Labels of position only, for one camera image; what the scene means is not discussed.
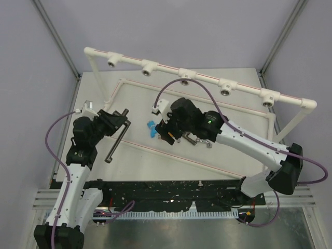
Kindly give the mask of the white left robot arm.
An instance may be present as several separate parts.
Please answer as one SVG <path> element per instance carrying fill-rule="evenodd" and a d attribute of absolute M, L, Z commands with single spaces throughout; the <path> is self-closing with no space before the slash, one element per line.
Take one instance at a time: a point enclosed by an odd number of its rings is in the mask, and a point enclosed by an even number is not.
<path fill-rule="evenodd" d="M 105 161 L 110 163 L 131 122 L 125 109 L 122 113 L 108 113 L 92 109 L 81 110 L 81 117 L 73 121 L 73 137 L 66 161 L 60 162 L 65 171 L 56 203 L 44 225 L 37 225 L 34 238 L 39 248 L 83 248 L 84 232 L 97 206 L 110 203 L 111 194 L 101 185 L 84 189 L 98 154 L 96 146 L 106 136 L 122 132 Z"/>

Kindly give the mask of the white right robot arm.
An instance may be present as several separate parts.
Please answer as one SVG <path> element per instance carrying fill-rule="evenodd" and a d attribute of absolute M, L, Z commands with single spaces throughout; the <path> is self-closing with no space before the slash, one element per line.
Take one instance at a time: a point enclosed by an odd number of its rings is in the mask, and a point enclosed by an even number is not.
<path fill-rule="evenodd" d="M 261 173 L 240 180 L 234 192 L 238 203 L 247 204 L 255 196 L 272 190 L 284 195 L 294 193 L 303 167 L 301 146 L 292 144 L 287 147 L 263 139 L 240 128 L 219 112 L 203 113 L 186 98 L 173 103 L 161 99 L 151 112 L 161 115 L 162 120 L 155 130 L 170 145 L 184 133 L 192 133 L 199 139 L 230 146 L 267 167 Z"/>

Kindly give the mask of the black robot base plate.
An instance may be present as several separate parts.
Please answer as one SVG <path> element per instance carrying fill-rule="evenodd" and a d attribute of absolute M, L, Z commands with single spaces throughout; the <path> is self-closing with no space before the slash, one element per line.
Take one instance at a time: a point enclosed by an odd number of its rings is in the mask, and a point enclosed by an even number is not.
<path fill-rule="evenodd" d="M 228 211 L 242 205 L 263 206 L 263 194 L 253 199 L 238 197 L 239 180 L 198 181 L 88 181 L 83 189 L 98 188 L 103 193 L 100 207 L 121 210 L 134 201 L 134 212 L 186 212 L 195 204 L 199 212 Z"/>

